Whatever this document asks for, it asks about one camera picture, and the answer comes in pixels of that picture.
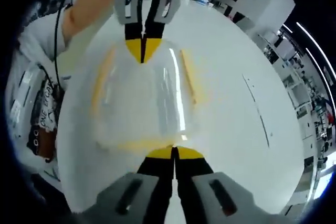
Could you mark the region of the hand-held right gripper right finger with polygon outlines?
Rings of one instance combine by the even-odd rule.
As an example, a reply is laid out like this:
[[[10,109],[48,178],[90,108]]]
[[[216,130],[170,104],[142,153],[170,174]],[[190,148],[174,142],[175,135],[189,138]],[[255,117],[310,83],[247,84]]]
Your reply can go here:
[[[174,149],[177,191],[186,223],[262,223],[252,194],[222,172],[214,172],[198,151]]]

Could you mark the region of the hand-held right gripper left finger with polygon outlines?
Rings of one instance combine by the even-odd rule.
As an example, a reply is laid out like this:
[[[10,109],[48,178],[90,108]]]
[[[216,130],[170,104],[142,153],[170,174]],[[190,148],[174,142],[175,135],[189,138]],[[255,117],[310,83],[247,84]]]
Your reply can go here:
[[[164,223],[172,196],[172,148],[150,151],[135,173],[127,173],[97,197],[97,223]]]

